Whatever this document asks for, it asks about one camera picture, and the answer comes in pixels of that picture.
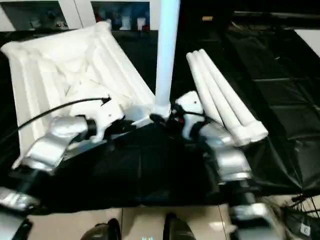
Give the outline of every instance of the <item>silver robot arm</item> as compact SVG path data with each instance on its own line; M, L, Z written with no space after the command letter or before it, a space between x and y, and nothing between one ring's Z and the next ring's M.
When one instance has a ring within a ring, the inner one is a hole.
M176 103L178 107L172 107L171 121L184 122L183 137L200 143L205 149L204 157L215 159L220 190L228 203L231 222L237 226L232 239L283 239L276 231L276 223L268 207L257 202L251 192L253 174L250 165L242 150L235 146L231 134L218 123L190 114L203 113L195 91L185 94Z
M89 139L101 141L107 128L123 117L117 102L111 100L101 106L94 119L54 118L46 134L32 144L0 186L0 239L26 240L32 227L27 216L41 205L39 193L48 187L68 147Z

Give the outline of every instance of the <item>black cloth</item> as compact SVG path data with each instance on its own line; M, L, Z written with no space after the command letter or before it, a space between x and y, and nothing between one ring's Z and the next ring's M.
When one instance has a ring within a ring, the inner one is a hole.
M157 32L113 32L142 78L155 91ZM1 33L0 42L41 36ZM317 194L320 62L293 31L179 32L171 99L195 90L186 54L205 49L268 138L243 148L260 195ZM0 56L1 136L14 129L15 104L8 60ZM1 144L2 174L19 155L18 136ZM215 205L225 199L212 160L194 144L168 138L148 125L115 140L115 150L99 146L62 166L44 189L52 212L110 207Z

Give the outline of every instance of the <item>white cylindrical rod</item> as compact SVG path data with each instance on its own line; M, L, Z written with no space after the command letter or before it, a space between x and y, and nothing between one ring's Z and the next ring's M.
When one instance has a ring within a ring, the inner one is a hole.
M240 123L250 131L251 142L257 142L265 138L268 135L268 131L262 122L255 119L247 106L243 103L238 94L230 86L226 78L208 56L206 51L201 49L199 50L199 53L225 99L234 111L236 117L239 119Z
M217 83L214 81L208 68L205 65L198 51L194 51L193 55L198 63L199 71L202 74L206 88L209 90L212 100L222 118L225 128L232 134L234 141L239 145L247 145L250 143L250 133L248 129L241 125L234 111L220 91Z
M170 106L170 90L174 68L180 0L162 0L158 32L155 104Z
M214 101L211 98L210 92L203 80L203 77L200 73L200 69L195 57L191 52L187 53L186 59L189 63L189 67L193 76L193 80L196 86L196 89L199 93L199 98L201 100L204 112L217 123L223 125L219 112L216 108Z

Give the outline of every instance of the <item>white bundle of tubes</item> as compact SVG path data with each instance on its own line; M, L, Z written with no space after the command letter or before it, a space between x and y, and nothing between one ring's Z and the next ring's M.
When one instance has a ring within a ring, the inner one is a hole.
M186 55L204 112L232 134L238 146L257 142L268 135L255 119L206 51Z

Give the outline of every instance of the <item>white foam tray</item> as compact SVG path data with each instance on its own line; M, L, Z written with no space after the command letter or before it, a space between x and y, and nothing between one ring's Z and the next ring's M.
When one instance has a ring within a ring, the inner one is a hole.
M116 99L143 126L155 96L118 45L107 22L24 42L9 42L8 57L17 122L77 99ZM92 102L78 103L34 121L19 132L20 153L46 132L54 116L91 116Z

